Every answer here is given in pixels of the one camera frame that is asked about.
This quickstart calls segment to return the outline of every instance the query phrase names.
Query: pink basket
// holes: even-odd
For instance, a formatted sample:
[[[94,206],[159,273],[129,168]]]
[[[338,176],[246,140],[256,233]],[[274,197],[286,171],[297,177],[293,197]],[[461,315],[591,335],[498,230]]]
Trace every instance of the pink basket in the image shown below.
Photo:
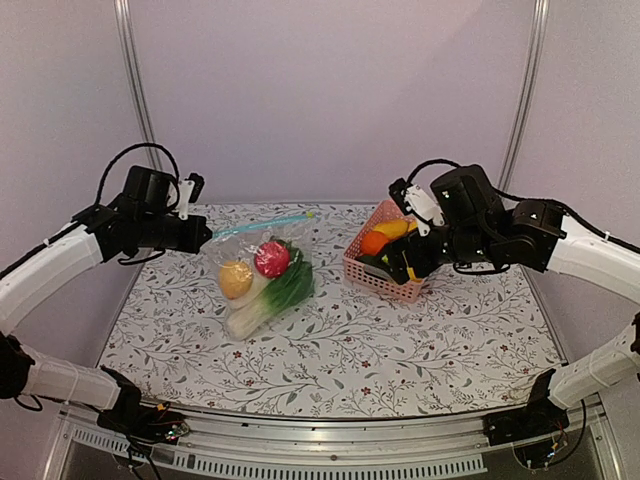
[[[355,258],[360,255],[360,243],[362,242],[362,237],[373,230],[373,227],[378,223],[385,222],[387,220],[394,220],[396,218],[406,218],[409,221],[412,220],[410,217],[404,217],[402,215],[402,211],[400,211],[392,200],[384,200],[380,205],[378,205],[378,208],[373,212],[369,221],[364,225],[364,227],[362,227],[358,236],[353,240],[353,242],[351,242],[351,245],[349,245],[344,253],[344,275],[346,279],[354,283],[364,285],[371,290],[386,293],[406,302],[413,303],[418,299],[424,279],[420,283],[407,282],[404,285],[397,285],[393,282],[388,282],[369,275],[364,271],[364,265],[355,260]]]

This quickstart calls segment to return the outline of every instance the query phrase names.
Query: white wall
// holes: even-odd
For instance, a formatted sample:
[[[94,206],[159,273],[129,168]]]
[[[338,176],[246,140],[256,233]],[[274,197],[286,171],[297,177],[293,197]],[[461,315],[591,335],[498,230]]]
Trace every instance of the white wall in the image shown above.
[[[373,200],[427,157],[496,179],[530,0],[132,2],[156,137],[202,201]],[[428,185],[430,174],[421,178]]]
[[[0,58],[2,269],[92,203],[105,164],[139,141],[139,130],[112,0],[0,2]],[[125,170],[114,172],[111,194]],[[92,366],[131,275],[117,265],[87,272],[15,333],[45,353]],[[56,405],[38,414],[0,402],[0,477],[35,478],[56,412]]]
[[[640,4],[551,2],[531,116],[509,191],[566,201],[640,244]],[[592,285],[538,277],[573,358],[614,337],[640,307]],[[640,386],[603,394],[629,478],[640,471]]]

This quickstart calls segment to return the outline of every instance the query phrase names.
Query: clear ziplock bag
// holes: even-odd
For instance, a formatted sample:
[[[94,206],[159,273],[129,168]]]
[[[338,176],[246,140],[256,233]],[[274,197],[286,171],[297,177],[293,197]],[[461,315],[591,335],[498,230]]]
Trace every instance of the clear ziplock bag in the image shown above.
[[[215,232],[203,250],[219,267],[226,327],[244,340],[260,325],[313,294],[312,213]]]

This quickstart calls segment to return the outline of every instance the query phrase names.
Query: table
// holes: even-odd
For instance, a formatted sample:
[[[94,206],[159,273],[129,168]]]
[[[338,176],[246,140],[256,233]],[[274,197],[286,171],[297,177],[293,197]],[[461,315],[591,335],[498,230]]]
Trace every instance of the table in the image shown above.
[[[147,398],[288,417],[451,414],[511,405],[515,382],[560,362],[519,267],[482,277],[443,267],[412,305],[344,284],[344,248],[373,205],[196,209],[214,229],[314,212],[316,293],[233,342],[206,255],[147,263],[100,361]]]

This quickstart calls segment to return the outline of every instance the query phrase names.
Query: floral tablecloth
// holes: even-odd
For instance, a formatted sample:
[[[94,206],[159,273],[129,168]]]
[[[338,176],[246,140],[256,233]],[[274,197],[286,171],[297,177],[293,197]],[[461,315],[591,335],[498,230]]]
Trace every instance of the floral tablecloth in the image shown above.
[[[206,255],[145,265],[101,363],[145,396],[305,417],[400,417],[509,405],[514,382],[559,363],[522,271],[433,274],[407,305],[347,286],[342,254],[371,205],[197,207],[214,229],[313,211],[315,296],[244,342]]]

